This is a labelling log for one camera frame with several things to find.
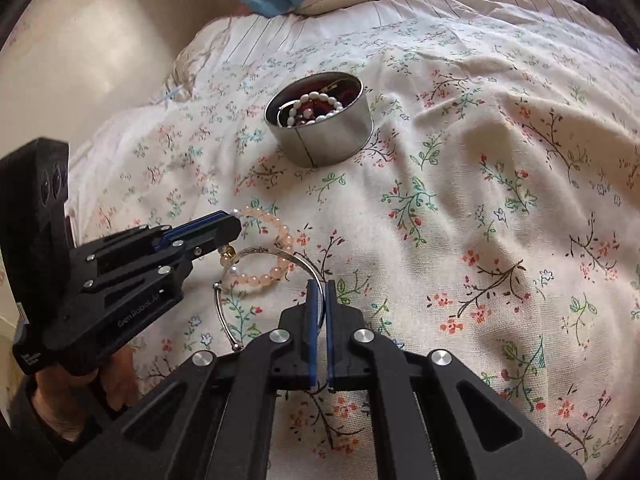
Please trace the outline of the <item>floral white bedsheet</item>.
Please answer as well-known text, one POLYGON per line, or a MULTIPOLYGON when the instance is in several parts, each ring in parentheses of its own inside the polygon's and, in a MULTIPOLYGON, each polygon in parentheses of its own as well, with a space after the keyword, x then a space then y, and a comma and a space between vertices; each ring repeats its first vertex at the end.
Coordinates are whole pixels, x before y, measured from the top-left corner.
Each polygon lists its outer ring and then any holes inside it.
POLYGON ((117 115, 70 170, 81 242, 244 209, 367 328, 447 348, 597 478, 639 416, 639 55, 570 0, 380 0, 223 18, 169 99, 117 115), (264 110, 358 77, 373 129, 321 169, 264 110))

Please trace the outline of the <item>thin silver bangle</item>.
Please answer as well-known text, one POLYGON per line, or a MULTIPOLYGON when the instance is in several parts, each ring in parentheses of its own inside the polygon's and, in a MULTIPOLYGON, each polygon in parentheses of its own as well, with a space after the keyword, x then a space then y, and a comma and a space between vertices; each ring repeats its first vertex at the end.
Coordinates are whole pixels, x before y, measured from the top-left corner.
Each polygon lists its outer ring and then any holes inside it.
POLYGON ((229 341, 230 348, 233 353, 243 350, 244 344, 239 340, 239 338, 235 337, 234 333, 232 333, 231 326, 227 321, 224 308, 222 307, 222 293, 226 288, 230 288, 235 285, 250 287, 271 286, 276 281, 276 278, 273 278, 270 274, 267 275, 268 280, 263 280, 259 276, 253 275, 245 275, 244 278, 242 278, 242 272, 239 267, 240 262, 247 257, 265 255, 270 255, 276 257, 278 260, 284 260, 286 263, 294 264, 294 266, 298 266, 299 269, 304 270, 311 277, 314 284, 316 284, 320 295, 320 306, 318 307, 317 314, 318 330, 322 329, 324 321, 326 320, 326 291, 324 290, 324 285, 318 270, 309 262, 308 259, 302 255, 291 254, 290 252, 286 252, 284 249, 277 247, 247 247, 228 258, 227 263, 224 265, 221 278, 213 284, 214 306, 218 316, 218 321, 222 331, 224 332, 224 336, 226 336, 229 341))

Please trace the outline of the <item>round silver metal tin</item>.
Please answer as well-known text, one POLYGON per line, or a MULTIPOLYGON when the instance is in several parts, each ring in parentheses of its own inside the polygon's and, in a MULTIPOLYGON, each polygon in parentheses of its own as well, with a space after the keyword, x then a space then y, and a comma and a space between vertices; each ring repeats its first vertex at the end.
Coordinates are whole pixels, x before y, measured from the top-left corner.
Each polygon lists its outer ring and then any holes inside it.
POLYGON ((284 156, 304 168, 344 162, 360 152, 373 133, 364 84, 343 72, 293 81, 269 101, 264 119, 284 156))

